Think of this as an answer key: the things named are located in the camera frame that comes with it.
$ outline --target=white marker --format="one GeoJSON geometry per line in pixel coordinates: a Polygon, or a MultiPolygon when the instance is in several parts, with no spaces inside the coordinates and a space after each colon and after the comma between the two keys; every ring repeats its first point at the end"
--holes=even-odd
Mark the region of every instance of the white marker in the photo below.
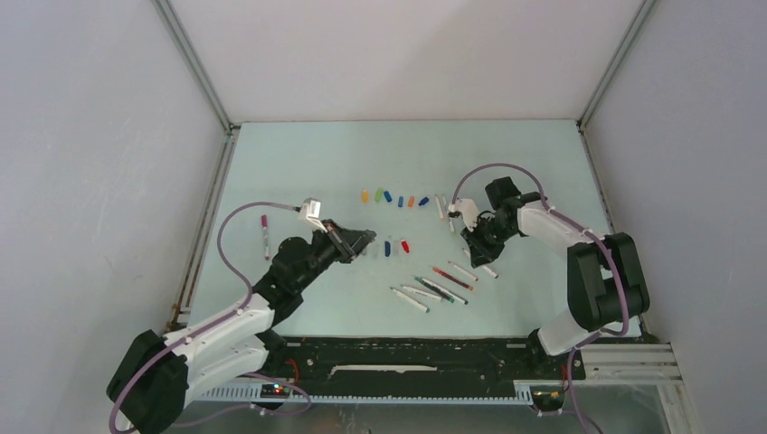
{"type": "Polygon", "coordinates": [[[434,200],[437,201],[437,211],[440,212],[440,220],[445,221],[445,213],[442,211],[442,204],[440,203],[440,196],[434,194],[434,200]]]}
{"type": "Polygon", "coordinates": [[[432,286],[433,286],[433,287],[435,287],[436,289],[438,289],[438,290],[440,290],[440,291],[444,292],[444,293],[445,293],[445,294],[447,294],[448,296],[455,298],[456,300],[458,300],[459,302],[463,303],[464,305],[467,305],[467,304],[469,303],[469,302],[468,302],[468,301],[466,301],[464,298],[461,298],[461,297],[458,297],[458,296],[456,296],[456,295],[455,295],[455,293],[451,292],[450,290],[448,290],[448,289],[447,289],[447,288],[445,288],[444,286],[440,285],[439,283],[434,283],[433,281],[431,281],[431,280],[428,280],[427,278],[421,278],[421,279],[422,279],[424,282],[428,283],[429,285],[432,285],[432,286]]]}
{"type": "Polygon", "coordinates": [[[266,214],[261,216],[261,229],[264,233],[264,259],[269,260],[269,223],[266,220],[266,214]]]}
{"type": "Polygon", "coordinates": [[[461,273],[463,273],[464,275],[468,276],[470,279],[474,280],[475,282],[479,280],[479,278],[477,276],[474,276],[473,274],[469,273],[469,271],[467,269],[464,269],[463,267],[461,267],[460,265],[456,264],[452,260],[449,260],[448,263],[450,265],[452,265],[454,269],[460,271],[461,273]]]}
{"type": "Polygon", "coordinates": [[[424,297],[435,299],[437,301],[442,301],[442,297],[438,296],[437,294],[432,294],[431,292],[424,291],[422,289],[409,287],[407,285],[402,285],[402,289],[408,292],[412,292],[413,294],[418,294],[419,296],[424,296],[424,297]]]}
{"type": "MultiPolygon", "coordinates": [[[[448,213],[448,200],[445,198],[445,195],[442,195],[442,201],[445,202],[445,213],[448,213]]],[[[450,222],[450,232],[455,233],[455,226],[453,226],[453,219],[450,218],[448,215],[448,222],[450,222]]]]}
{"type": "Polygon", "coordinates": [[[391,289],[391,290],[392,290],[392,292],[393,292],[394,294],[396,294],[396,295],[397,295],[399,298],[401,298],[401,299],[403,299],[403,300],[407,301],[408,303],[410,303],[411,305],[413,305],[413,306],[415,306],[415,307],[418,307],[418,309],[419,309],[420,311],[422,311],[423,313],[428,313],[428,312],[429,312],[429,308],[428,308],[428,307],[426,307],[426,305],[423,305],[423,304],[421,304],[421,303],[420,303],[419,301],[417,301],[415,298],[413,298],[413,297],[410,297],[410,296],[408,296],[408,295],[405,295],[405,294],[404,294],[404,293],[403,293],[401,290],[399,290],[399,289],[397,289],[397,288],[394,288],[394,287],[390,287],[390,289],[391,289]]]}
{"type": "MultiPolygon", "coordinates": [[[[462,249],[462,250],[463,250],[463,252],[464,252],[464,253],[466,253],[466,256],[467,256],[467,258],[471,259],[471,253],[469,253],[469,251],[468,251],[468,250],[466,250],[466,249],[462,249]]],[[[488,274],[489,274],[490,276],[492,276],[493,278],[498,278],[498,273],[496,273],[495,271],[493,271],[492,269],[490,269],[490,267],[488,267],[487,265],[483,265],[483,266],[481,266],[480,268],[481,268],[481,269],[484,269],[484,270],[485,270],[485,272],[486,272],[486,273],[488,273],[488,274]]]]}

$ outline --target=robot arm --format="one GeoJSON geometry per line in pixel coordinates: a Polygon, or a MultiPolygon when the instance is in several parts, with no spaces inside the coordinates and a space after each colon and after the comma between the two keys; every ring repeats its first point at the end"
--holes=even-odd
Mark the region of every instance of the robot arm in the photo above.
{"type": "MultiPolygon", "coordinates": [[[[537,238],[567,259],[568,309],[530,335],[533,346],[550,356],[562,354],[621,320],[614,278],[602,276],[607,260],[591,237],[555,217],[539,193],[522,194],[509,177],[496,179],[485,192],[493,212],[479,212],[470,199],[449,207],[450,217],[461,216],[466,225],[461,237],[469,245],[472,267],[497,259],[506,241],[517,234],[537,238]]],[[[605,244],[618,268],[629,316],[646,312],[649,295],[634,240],[625,233],[592,234],[605,244]]]]}
{"type": "Polygon", "coordinates": [[[147,360],[167,348],[166,343],[185,339],[141,377],[120,406],[140,432],[164,431],[195,398],[261,369],[284,345],[271,328],[301,305],[303,290],[331,264],[351,263],[373,242],[373,231],[348,230],[332,220],[319,220],[319,205],[307,199],[300,211],[301,219],[313,228],[311,243],[300,237],[284,240],[267,273],[252,287],[247,305],[242,306],[243,298],[201,324],[163,337],[148,330],[133,341],[107,388],[113,401],[147,360]],[[195,339],[187,337],[215,322],[195,339]]]}

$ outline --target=red marker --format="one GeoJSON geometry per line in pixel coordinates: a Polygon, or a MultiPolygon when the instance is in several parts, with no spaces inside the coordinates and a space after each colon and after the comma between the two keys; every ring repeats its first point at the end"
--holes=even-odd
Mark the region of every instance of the red marker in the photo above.
{"type": "Polygon", "coordinates": [[[431,267],[431,269],[433,269],[435,273],[437,273],[440,276],[446,278],[447,280],[455,283],[456,285],[461,285],[462,287],[468,289],[469,291],[473,291],[474,290],[474,287],[472,287],[468,283],[464,283],[464,282],[458,280],[457,278],[452,277],[450,274],[442,271],[441,269],[438,269],[437,267],[431,267]]]}

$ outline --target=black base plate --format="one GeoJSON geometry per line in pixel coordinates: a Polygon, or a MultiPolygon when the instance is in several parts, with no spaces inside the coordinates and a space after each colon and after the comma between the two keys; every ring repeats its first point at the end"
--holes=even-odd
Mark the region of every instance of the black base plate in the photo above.
{"type": "MultiPolygon", "coordinates": [[[[524,339],[285,337],[270,355],[293,359],[298,385],[312,395],[408,398],[515,397],[514,381],[562,380],[564,354],[533,366],[524,339]],[[340,365],[425,365],[436,371],[333,371],[340,365]]],[[[573,378],[585,378],[582,363],[573,378]]],[[[295,376],[290,364],[262,371],[295,376]]]]}

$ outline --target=white bracket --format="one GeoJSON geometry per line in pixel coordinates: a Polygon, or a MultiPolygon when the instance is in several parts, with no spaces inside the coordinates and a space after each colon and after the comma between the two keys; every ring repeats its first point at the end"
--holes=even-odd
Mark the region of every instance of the white bracket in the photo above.
{"type": "Polygon", "coordinates": [[[311,197],[308,198],[301,204],[301,211],[298,219],[311,226],[312,231],[319,229],[322,232],[327,232],[327,228],[319,220],[319,209],[321,205],[322,203],[317,199],[312,199],[311,197]]]}

